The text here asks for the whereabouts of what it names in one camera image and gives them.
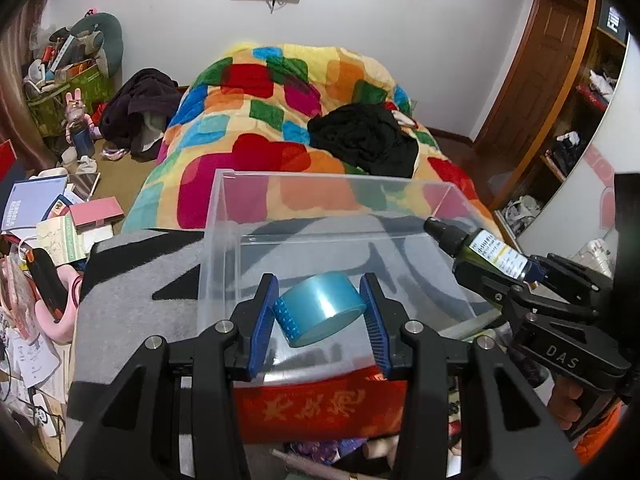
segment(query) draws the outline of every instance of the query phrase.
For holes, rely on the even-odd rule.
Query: green storage bin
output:
[[[97,65],[93,65],[37,99],[27,99],[31,117],[42,137],[65,133],[65,94],[73,93],[76,88],[82,91],[82,100],[89,115],[94,113],[94,102],[106,103],[113,97],[112,81],[100,73]]]

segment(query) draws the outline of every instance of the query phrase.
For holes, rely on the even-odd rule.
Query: brown curtain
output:
[[[0,140],[12,145],[28,170],[46,170],[56,157],[45,146],[22,90],[20,66],[31,61],[29,34],[47,0],[27,0],[0,40]]]

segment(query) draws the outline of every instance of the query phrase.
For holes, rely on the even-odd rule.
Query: colorful blanket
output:
[[[351,102],[384,103],[410,114],[410,99],[376,60],[336,47],[293,44],[242,48],[202,72],[183,96],[162,141],[158,165],[134,202],[123,231],[143,228],[202,229],[216,169],[364,174],[309,146],[307,121]],[[456,184],[495,229],[472,181],[440,152],[428,129],[404,127],[418,141],[414,179]],[[425,199],[411,198],[415,214],[430,213]],[[300,203],[287,197],[286,211],[270,200],[265,219],[286,218]],[[316,216],[317,208],[309,208]]]

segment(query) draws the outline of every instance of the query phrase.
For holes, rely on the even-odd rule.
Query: blue tape roll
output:
[[[273,305],[289,346],[310,345],[358,319],[366,305],[344,272],[325,272],[290,288]]]

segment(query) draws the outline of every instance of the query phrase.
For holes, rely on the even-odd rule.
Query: door panel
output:
[[[544,123],[574,58],[585,10],[570,0],[539,0],[522,56],[474,149],[515,167]]]

